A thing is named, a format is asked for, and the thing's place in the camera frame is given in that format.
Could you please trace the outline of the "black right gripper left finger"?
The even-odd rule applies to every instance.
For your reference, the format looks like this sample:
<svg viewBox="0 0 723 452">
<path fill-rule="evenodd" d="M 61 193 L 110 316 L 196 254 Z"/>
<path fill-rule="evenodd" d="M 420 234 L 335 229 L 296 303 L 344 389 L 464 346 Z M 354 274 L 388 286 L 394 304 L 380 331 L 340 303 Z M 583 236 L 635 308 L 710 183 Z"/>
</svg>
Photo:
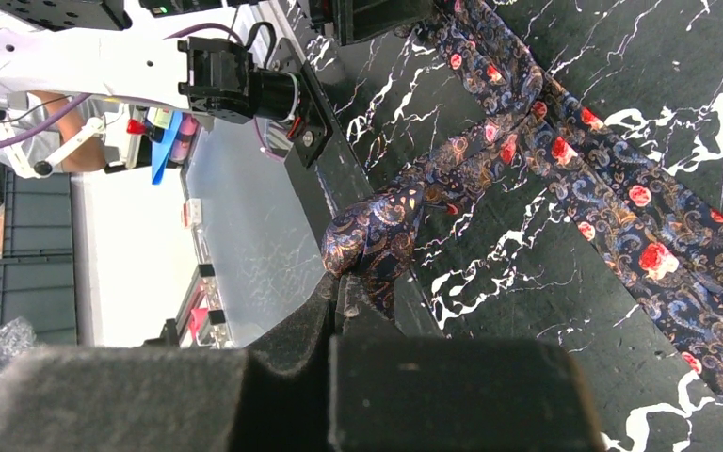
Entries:
<svg viewBox="0 0 723 452">
<path fill-rule="evenodd" d="M 247 347 L 37 347 L 0 379 L 0 451 L 323 451 L 337 281 Z"/>
</svg>

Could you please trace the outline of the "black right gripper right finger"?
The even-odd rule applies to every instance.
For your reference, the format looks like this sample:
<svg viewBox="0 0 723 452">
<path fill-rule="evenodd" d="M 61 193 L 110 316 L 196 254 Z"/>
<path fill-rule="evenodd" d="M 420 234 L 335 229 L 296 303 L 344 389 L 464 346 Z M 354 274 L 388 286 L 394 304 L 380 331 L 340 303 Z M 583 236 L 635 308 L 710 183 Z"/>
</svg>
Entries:
<svg viewBox="0 0 723 452">
<path fill-rule="evenodd" d="M 593 398 L 562 347 L 402 334 L 361 282 L 338 286 L 329 342 L 334 451 L 601 451 Z"/>
</svg>

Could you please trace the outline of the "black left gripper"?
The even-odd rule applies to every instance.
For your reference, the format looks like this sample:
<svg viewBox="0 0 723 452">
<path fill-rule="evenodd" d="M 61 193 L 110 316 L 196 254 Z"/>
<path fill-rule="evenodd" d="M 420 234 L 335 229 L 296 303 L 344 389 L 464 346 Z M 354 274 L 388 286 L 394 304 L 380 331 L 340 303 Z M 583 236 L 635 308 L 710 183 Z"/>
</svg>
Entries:
<svg viewBox="0 0 723 452">
<path fill-rule="evenodd" d="M 309 0 L 311 29 L 352 45 L 371 40 L 432 13 L 431 0 Z"/>
</svg>

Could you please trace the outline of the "dark paisley red-dotted tie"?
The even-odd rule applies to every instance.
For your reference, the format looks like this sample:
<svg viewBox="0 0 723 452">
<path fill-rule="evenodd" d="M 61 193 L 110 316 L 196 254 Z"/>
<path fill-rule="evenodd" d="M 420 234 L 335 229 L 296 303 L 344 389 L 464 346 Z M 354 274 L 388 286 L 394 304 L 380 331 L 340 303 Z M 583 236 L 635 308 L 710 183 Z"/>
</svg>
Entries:
<svg viewBox="0 0 723 452">
<path fill-rule="evenodd" d="M 533 171 L 689 365 L 723 398 L 723 215 L 612 132 L 483 1 L 435 1 L 417 25 L 485 117 L 327 227 L 325 269 L 359 275 L 394 317 L 427 208 L 456 214 L 507 168 Z"/>
</svg>

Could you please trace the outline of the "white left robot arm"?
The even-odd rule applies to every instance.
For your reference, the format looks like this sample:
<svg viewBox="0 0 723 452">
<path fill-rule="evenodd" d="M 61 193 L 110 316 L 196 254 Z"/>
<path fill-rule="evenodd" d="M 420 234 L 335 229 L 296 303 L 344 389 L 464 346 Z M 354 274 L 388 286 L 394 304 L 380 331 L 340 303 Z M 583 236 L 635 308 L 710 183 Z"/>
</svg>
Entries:
<svg viewBox="0 0 723 452">
<path fill-rule="evenodd" d="M 260 21 L 235 30 L 209 2 L 174 30 L 176 1 L 145 2 L 143 29 L 121 1 L 0 1 L 0 162 L 18 175 L 92 172 L 115 161 L 120 104 L 202 119 L 284 125 L 306 164 L 325 148 L 331 111 L 296 46 Z"/>
</svg>

